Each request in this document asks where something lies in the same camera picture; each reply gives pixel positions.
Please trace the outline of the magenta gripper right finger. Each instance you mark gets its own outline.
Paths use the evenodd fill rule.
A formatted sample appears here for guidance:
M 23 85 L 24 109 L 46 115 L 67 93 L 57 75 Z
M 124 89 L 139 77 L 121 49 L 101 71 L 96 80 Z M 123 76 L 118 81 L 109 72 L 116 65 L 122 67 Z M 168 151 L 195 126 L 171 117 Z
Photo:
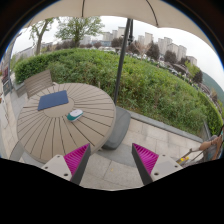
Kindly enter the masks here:
M 136 143 L 132 144 L 132 155 L 144 185 L 148 185 L 182 169 L 169 156 L 165 154 L 158 155 Z

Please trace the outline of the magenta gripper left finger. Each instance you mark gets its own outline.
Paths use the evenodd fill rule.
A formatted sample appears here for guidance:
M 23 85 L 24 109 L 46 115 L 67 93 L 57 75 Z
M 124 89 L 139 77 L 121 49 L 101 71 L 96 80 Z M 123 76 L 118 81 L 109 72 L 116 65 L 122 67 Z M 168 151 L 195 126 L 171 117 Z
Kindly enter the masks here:
M 90 144 L 86 144 L 65 156 L 54 156 L 42 167 L 42 169 L 79 185 L 90 154 Z

